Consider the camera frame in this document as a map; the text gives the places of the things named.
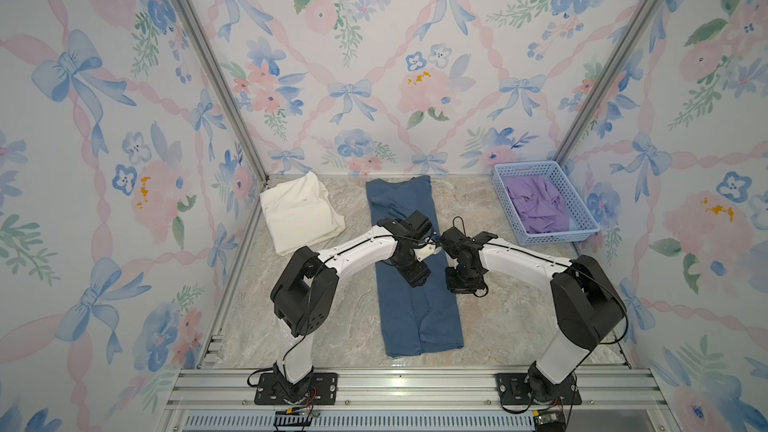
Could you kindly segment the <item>white t-shirt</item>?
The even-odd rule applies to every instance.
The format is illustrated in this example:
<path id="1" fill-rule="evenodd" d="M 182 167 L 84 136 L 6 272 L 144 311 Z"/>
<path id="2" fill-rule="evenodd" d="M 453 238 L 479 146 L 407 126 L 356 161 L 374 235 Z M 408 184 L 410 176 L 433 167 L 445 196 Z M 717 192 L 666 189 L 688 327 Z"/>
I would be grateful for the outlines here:
<path id="1" fill-rule="evenodd" d="M 313 172 L 262 192 L 260 204 L 280 256 L 330 240 L 346 228 L 344 217 L 331 204 L 328 189 Z"/>

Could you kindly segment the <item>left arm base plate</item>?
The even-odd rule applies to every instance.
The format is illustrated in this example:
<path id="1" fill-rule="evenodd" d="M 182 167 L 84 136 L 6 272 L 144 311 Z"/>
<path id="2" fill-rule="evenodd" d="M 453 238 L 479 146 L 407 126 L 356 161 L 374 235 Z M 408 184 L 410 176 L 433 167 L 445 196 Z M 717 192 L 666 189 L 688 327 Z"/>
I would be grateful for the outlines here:
<path id="1" fill-rule="evenodd" d="M 260 406 L 334 405 L 339 376 L 336 373 L 310 372 L 298 383 L 290 383 L 281 373 L 260 375 L 254 385 L 254 403 Z"/>

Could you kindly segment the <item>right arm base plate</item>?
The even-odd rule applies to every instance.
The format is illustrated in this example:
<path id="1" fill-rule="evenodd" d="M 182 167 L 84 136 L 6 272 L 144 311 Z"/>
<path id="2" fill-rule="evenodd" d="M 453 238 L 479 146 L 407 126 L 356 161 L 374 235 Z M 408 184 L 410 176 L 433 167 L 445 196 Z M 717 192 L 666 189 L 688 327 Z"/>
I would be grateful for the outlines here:
<path id="1" fill-rule="evenodd" d="M 504 406 L 581 405 L 577 377 L 570 374 L 559 384 L 550 383 L 543 375 L 530 373 L 497 373 L 495 386 Z"/>

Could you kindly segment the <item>blue t-shirt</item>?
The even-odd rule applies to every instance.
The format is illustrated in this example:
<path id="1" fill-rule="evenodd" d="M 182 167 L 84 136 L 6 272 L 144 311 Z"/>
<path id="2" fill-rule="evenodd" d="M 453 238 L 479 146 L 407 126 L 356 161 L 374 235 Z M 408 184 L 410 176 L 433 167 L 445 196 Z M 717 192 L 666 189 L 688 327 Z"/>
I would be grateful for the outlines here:
<path id="1" fill-rule="evenodd" d="M 434 231 L 439 230 L 432 198 L 431 179 L 420 176 L 405 182 L 376 179 L 366 184 L 371 222 L 385 218 L 406 219 L 418 211 Z M 420 287 L 411 287 L 397 270 L 375 264 L 381 330 L 390 357 L 418 356 L 464 346 L 456 296 L 446 284 L 444 253 L 426 259 L 430 276 Z"/>

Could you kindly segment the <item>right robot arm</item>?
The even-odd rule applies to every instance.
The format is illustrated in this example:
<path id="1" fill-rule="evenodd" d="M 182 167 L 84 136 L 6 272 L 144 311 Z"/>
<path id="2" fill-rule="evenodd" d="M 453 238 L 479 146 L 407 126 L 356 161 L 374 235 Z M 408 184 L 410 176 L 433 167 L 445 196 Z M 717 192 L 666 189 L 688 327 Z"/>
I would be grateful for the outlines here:
<path id="1" fill-rule="evenodd" d="M 439 244 L 454 264 L 446 268 L 448 290 L 472 294 L 487 289 L 485 275 L 500 273 L 549 293 L 558 332 L 529 367 L 521 389 L 527 402 L 551 404 L 574 392 L 574 370 L 620 324 L 629 323 L 624 302 L 600 264 L 590 256 L 575 259 L 541 254 L 489 232 L 474 237 L 452 227 Z"/>

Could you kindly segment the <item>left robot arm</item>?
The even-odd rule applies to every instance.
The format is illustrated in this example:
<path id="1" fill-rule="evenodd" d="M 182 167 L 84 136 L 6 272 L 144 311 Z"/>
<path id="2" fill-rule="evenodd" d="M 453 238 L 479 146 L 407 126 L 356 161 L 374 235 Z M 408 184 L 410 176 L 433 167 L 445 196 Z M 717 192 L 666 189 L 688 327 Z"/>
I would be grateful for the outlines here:
<path id="1" fill-rule="evenodd" d="M 363 269 L 385 262 L 412 288 L 430 275 L 426 259 L 440 247 L 424 214 L 385 218 L 341 245 L 314 251 L 297 249 L 270 293 L 280 321 L 281 345 L 272 374 L 288 403 L 311 396 L 314 371 L 311 335 L 328 319 L 338 285 Z"/>

